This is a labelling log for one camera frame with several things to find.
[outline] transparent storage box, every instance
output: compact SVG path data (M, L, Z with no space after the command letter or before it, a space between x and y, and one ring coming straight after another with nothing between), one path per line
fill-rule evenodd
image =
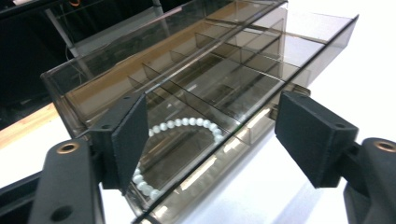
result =
M195 0L42 78L72 137L146 93L151 137L125 197L134 222L172 223L272 131L282 90L309 93L357 18Z

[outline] table surface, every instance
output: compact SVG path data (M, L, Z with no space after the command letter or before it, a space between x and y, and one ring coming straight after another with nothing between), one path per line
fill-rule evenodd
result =
M396 141L392 67L396 41L390 34L396 14L391 1L381 3L290 0L289 4L290 9L330 15L360 14L349 46L309 88L312 98L360 128L358 143L368 137ZM0 188L41 170L47 150L69 138L56 113L44 112L46 116L33 129L27 128L32 124L29 118L16 124L20 127L0 132ZM180 222L347 223L344 185L342 181L337 189L313 189L271 135ZM134 218L118 191L104 190L103 200L107 223L129 223Z

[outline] white beaded necklace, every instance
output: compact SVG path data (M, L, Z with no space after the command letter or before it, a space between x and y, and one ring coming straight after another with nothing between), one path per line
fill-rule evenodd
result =
M184 119L175 119L168 120L165 123L161 123L160 125L154 125L152 129L148 130L148 136L152 137L156 133L164 132L168 129L173 129L175 127L180 126L202 126L207 128L213 133L213 139L215 143L219 143L223 136L222 131L219 129L219 126L208 119L201 118L184 118ZM157 199L160 195L160 191L149 185L144 177L140 174L139 169L140 163L137 164L136 169L134 170L134 175L132 177L132 181L136 184L138 190L140 190L145 196L149 196L151 200Z

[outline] pearl necklace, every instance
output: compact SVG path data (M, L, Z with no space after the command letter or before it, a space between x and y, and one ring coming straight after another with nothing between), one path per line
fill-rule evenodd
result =
M175 119L175 120L168 120L165 123L161 123L160 125L154 125L151 129L148 130L148 136L152 137L156 133L164 132L168 129L173 129L175 127L180 126L202 126L207 128L212 132L213 139L215 143L221 142L223 139L222 131L219 129L216 123L208 119L201 119L201 118L184 118L184 119ZM140 163L137 164L136 169L134 170L134 175L132 177L132 181L136 184L138 190L140 190L143 195L149 196L151 200L157 199L160 195L160 191L149 185L144 177L140 173L139 169Z

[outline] wooden surface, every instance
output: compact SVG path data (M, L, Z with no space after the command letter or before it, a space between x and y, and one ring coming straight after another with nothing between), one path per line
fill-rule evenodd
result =
M59 117L54 104L49 104L37 110L28 117L17 121L0 131L0 149L18 141L25 135Z

